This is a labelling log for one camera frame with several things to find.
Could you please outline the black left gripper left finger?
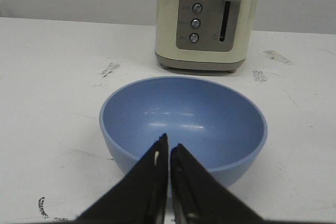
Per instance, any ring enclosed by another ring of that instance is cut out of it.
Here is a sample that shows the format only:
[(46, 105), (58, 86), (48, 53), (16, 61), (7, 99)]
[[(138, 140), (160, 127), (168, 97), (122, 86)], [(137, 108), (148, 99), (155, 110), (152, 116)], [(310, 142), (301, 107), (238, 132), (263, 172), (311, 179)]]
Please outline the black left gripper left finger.
[(163, 223), (167, 186), (168, 142), (164, 133), (75, 223)]

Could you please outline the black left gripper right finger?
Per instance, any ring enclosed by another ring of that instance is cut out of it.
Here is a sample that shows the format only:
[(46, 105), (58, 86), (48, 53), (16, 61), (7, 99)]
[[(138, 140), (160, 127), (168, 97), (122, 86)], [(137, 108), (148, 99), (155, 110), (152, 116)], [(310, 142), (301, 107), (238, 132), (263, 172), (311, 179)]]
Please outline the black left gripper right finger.
[(182, 145), (171, 150), (176, 223), (263, 223), (263, 218), (218, 183)]

